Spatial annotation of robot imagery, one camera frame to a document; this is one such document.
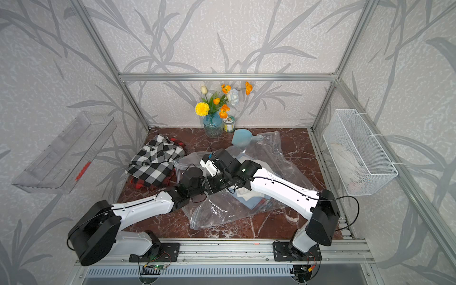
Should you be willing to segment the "clear plastic vacuum bag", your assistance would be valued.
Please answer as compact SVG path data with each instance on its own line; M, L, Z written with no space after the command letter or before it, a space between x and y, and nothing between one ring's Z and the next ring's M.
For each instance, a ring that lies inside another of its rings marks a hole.
M244 153L254 159L262 160L278 177L309 190L316 189L297 166L283 156L281 136L278 131L260 135L263 135L264 139L251 142L246 149L236 146L225 149L235 158ZM206 197L202 202L200 201L204 199L203 197L195 197L183 208L185 216L190 221L190 228L193 230L211 228L260 214L255 208L250 210L233 195L225 190Z

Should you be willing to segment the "white garment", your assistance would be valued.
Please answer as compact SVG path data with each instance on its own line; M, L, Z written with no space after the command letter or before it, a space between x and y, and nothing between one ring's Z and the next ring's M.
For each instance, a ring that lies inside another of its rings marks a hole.
M262 166L262 168L265 168L269 172L274 173L272 171L271 167L266 162L264 162L262 160L254 160L254 162L260 164ZM245 201L249 201L250 199L253 199L253 198L268 198L268 196L266 196L265 194L262 194L262 193L259 193L256 191L251 191L244 187L236 190L235 194L238 198L242 198Z

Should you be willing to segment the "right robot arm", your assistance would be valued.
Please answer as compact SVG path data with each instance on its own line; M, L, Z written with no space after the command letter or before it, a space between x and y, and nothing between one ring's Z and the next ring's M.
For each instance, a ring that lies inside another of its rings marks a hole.
M292 248L307 253L316 244L331 246L340 218L331 191L318 192L295 185L252 160L240 163L233 159L226 165L221 160L203 159L200 165L210 174L207 177L208 190L246 188L274 198L303 216L307 223L294 234Z

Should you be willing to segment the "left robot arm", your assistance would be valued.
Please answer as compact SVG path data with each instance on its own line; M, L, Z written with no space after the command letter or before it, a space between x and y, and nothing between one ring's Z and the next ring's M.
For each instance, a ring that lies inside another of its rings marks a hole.
M91 266L109 255L144 255L156 242L147 233L124 229L154 216L168 214L203 194L203 186L173 186L151 197L127 203L98 201L69 231L67 245L82 266Z

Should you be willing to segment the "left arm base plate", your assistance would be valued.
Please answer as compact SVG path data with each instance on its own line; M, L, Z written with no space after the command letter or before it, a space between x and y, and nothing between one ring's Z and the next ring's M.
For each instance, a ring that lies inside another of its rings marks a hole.
M177 262L180 243L161 243L153 245L144 255L130 255L129 262Z

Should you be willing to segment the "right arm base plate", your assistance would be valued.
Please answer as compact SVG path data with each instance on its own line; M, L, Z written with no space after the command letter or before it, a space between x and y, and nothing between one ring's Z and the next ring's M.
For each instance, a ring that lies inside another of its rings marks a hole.
M301 252L291 245L290 242L274 241L272 243L274 261L322 261L319 245L316 243L308 252Z

